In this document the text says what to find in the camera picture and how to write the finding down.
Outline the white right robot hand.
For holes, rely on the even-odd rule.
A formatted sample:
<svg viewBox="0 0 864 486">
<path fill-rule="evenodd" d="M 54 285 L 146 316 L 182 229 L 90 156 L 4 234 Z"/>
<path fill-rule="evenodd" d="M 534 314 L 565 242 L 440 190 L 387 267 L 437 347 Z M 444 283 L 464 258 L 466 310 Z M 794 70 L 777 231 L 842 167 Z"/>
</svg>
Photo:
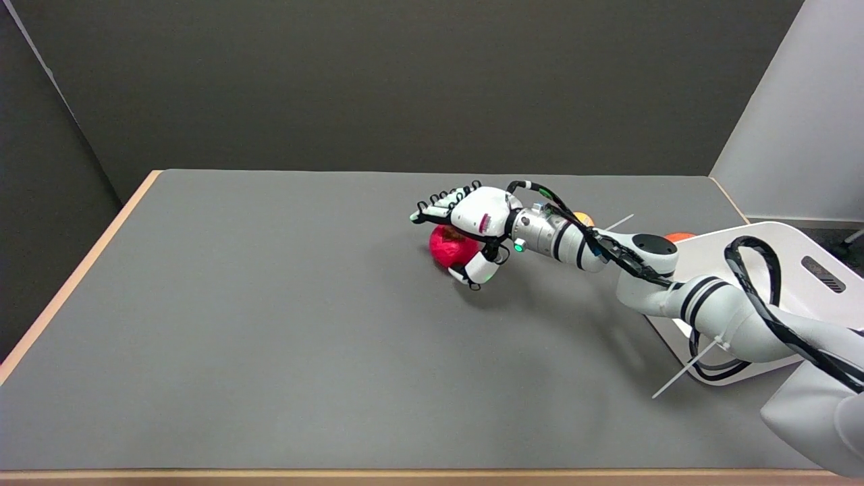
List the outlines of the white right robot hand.
<svg viewBox="0 0 864 486">
<path fill-rule="evenodd" d="M 432 194 L 427 201 L 420 200 L 410 221 L 449 225 L 457 234 L 483 245 L 466 264 L 448 267 L 454 279 L 478 290 L 509 258 L 509 250 L 501 255 L 502 246 L 510 239 L 514 218 L 523 209 L 514 194 L 475 180 L 467 186 Z"/>
</svg>

